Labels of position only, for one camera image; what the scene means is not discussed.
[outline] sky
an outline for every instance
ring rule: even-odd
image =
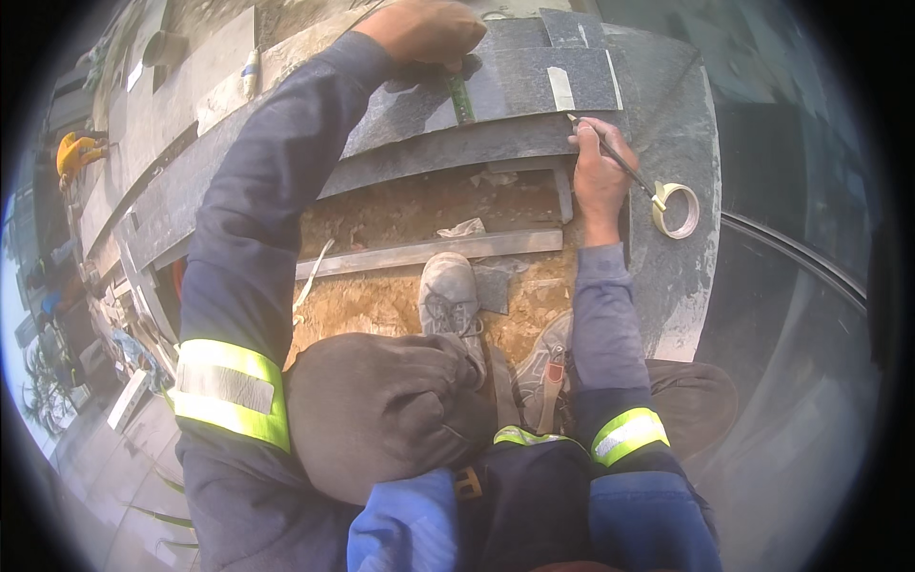
[[[25,407],[22,401],[22,389],[24,386],[29,387],[31,381],[26,374],[23,351],[16,345],[16,327],[22,323],[27,312],[22,308],[18,285],[16,284],[18,266],[16,266],[16,262],[9,260],[6,256],[8,246],[4,241],[3,255],[0,256],[0,261],[2,261],[2,266],[0,266],[0,301],[3,304],[3,311],[0,312],[0,333],[3,334],[1,341],[3,344],[4,381],[9,387],[9,393],[13,395],[16,409],[21,415]],[[57,443],[44,428],[24,417],[23,419],[26,421],[29,433],[32,434],[35,442],[41,448],[41,452],[44,453],[46,458],[50,458]]]

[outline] tape measure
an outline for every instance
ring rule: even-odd
[[[461,74],[447,74],[445,76],[445,85],[448,87],[448,93],[451,94],[451,102],[455,106],[457,124],[476,123],[477,120],[473,116],[473,107],[470,105],[470,97],[467,95],[467,85],[464,83],[464,78]]]

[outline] work boot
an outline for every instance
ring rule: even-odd
[[[572,310],[567,310],[544,327],[533,343],[533,349],[515,368],[516,401],[521,412],[524,428],[536,432],[541,424],[544,409],[544,370],[552,359],[561,362],[564,369],[569,366],[568,351],[572,343]],[[553,430],[554,434],[567,434],[571,431],[574,419],[568,407],[568,376],[564,376],[559,396],[555,402]]]
[[[419,279],[419,323],[425,335],[457,337],[477,368],[475,389],[486,381],[486,362],[477,317],[477,280],[467,258],[458,253],[436,254],[425,263]]]

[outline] hand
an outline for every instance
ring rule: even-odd
[[[460,71],[461,58],[486,34],[470,8],[446,0],[402,0],[353,30],[374,39],[397,63],[442,63],[452,73]]]
[[[635,156],[615,125],[592,117],[582,117],[576,124],[569,144],[578,147],[575,165],[575,196],[585,219],[585,246],[619,242],[619,210],[629,193],[632,179],[600,147],[603,137],[633,169],[639,168]]]

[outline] masking tape roll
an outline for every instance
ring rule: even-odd
[[[695,193],[689,187],[677,183],[667,183],[663,186],[663,190],[658,189],[658,198],[666,204],[667,198],[678,190],[686,195],[686,204],[689,206],[689,211],[686,213],[686,221],[679,229],[675,231],[667,230],[667,225],[664,224],[664,213],[657,205],[651,206],[651,217],[654,219],[654,226],[658,227],[661,233],[677,240],[692,234],[696,225],[699,224],[699,199],[696,198]]]

